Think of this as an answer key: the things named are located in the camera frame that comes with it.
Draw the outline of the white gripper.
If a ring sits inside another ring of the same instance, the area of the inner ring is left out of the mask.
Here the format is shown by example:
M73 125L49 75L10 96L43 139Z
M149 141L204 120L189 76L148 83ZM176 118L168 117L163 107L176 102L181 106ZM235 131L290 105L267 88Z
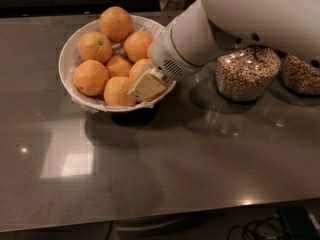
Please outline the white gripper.
M150 57L155 67L143 68L127 93L137 102L149 100L164 91L167 78L182 81L202 69L201 66L187 62L179 54L173 42L171 27L164 28L157 35Z

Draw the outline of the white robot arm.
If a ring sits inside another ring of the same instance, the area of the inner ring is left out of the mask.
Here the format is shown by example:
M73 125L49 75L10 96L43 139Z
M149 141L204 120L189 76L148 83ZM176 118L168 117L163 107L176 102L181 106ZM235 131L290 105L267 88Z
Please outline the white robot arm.
M217 57L251 44L320 61L320 0L196 0L157 35L154 64L142 70L128 95L141 102Z

